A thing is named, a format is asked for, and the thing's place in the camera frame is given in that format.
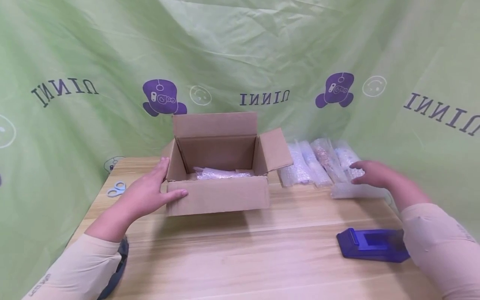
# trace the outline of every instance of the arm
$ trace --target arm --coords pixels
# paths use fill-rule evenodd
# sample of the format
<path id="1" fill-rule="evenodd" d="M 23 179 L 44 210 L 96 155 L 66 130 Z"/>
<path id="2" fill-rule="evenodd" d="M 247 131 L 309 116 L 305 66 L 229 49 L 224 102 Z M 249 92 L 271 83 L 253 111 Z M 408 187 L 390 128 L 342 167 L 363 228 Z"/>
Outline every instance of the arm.
<path id="1" fill-rule="evenodd" d="M 128 227 L 170 201 L 187 195 L 178 190 L 160 193 L 168 158 L 140 177 L 88 227 L 48 269 L 24 300 L 96 300 L 116 272 L 117 250 Z"/>
<path id="2" fill-rule="evenodd" d="M 411 180 L 375 161 L 351 168 L 365 175 L 353 184 L 386 188 L 400 211 L 404 242 L 413 262 L 444 299 L 480 299 L 480 245 Z"/>

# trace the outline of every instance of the scissors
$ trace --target scissors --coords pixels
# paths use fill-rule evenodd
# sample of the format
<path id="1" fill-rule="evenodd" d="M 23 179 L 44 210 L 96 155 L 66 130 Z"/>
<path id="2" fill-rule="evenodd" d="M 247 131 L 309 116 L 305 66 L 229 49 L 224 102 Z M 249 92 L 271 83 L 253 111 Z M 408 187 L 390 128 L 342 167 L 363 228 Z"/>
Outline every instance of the scissors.
<path id="1" fill-rule="evenodd" d="M 118 181 L 113 185 L 113 189 L 107 191 L 107 196 L 110 198 L 122 195 L 127 189 L 127 185 L 123 181 Z"/>

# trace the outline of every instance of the open cardboard box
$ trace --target open cardboard box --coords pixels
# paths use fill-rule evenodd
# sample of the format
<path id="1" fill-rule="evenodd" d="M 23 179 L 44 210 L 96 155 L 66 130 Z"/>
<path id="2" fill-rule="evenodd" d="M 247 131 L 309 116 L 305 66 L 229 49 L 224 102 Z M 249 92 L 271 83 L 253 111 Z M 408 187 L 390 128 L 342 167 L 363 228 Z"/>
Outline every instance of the open cardboard box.
<path id="1" fill-rule="evenodd" d="M 174 115 L 167 191 L 188 190 L 168 216 L 268 208 L 267 173 L 293 164 L 280 128 L 257 135 L 257 113 Z M 193 167 L 249 170 L 255 176 L 197 180 Z"/>

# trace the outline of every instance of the plastic bag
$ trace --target plastic bag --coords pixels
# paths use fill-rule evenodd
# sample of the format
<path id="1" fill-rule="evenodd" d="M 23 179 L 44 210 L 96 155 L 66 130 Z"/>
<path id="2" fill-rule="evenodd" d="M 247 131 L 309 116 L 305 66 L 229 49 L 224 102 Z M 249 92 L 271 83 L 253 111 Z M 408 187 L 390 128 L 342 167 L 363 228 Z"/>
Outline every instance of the plastic bag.
<path id="1" fill-rule="evenodd" d="M 349 180 L 363 176 L 365 174 L 363 170 L 350 168 L 350 165 L 357 161 L 360 161 L 360 158 L 348 145 L 347 141 L 339 140 L 333 142 L 333 146 L 335 148 L 335 153 L 338 156 L 338 160 L 340 161 L 340 165 L 342 166 L 344 172 L 347 174 Z"/>
<path id="2" fill-rule="evenodd" d="M 251 173 L 240 172 L 240 171 L 223 171 L 212 168 L 199 168 L 193 167 L 197 173 L 197 180 L 206 180 L 206 179 L 222 179 L 222 178 L 235 178 L 235 177 L 250 177 Z"/>
<path id="3" fill-rule="evenodd" d="M 315 157 L 312 147 L 308 141 L 299 142 L 298 145 L 300 146 L 300 151 L 303 155 L 305 163 L 310 168 L 312 181 L 315 183 L 315 186 L 323 187 L 332 185 L 333 182 L 330 179 L 330 176 L 328 176 L 324 167 L 322 167 L 320 162 Z"/>
<path id="4" fill-rule="evenodd" d="M 368 184 L 336 183 L 332 187 L 333 199 L 349 198 L 385 198 L 389 195 L 388 190 L 375 188 Z"/>
<path id="5" fill-rule="evenodd" d="M 348 178 L 340 166 L 335 150 L 327 138 L 316 139 L 311 143 L 313 153 L 332 179 L 333 183 L 348 182 Z"/>
<path id="6" fill-rule="evenodd" d="M 290 155 L 293 159 L 293 165 L 278 170 L 283 186 L 287 187 L 299 183 L 311 183 L 311 171 L 303 159 L 300 146 L 297 143 L 288 144 L 288 149 L 290 150 Z"/>

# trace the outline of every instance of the beige sleeve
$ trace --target beige sleeve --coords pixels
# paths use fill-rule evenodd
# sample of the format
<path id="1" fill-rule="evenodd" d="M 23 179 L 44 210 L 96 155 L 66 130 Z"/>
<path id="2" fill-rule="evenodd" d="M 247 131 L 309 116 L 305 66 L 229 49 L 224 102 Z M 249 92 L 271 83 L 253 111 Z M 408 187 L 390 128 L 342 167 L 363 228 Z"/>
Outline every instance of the beige sleeve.
<path id="1" fill-rule="evenodd" d="M 443 299 L 480 299 L 480 245 L 445 211 L 416 204 L 401 212 L 405 246 Z"/>
<path id="2" fill-rule="evenodd" d="M 120 263 L 119 246 L 82 235 L 23 300 L 96 300 Z"/>

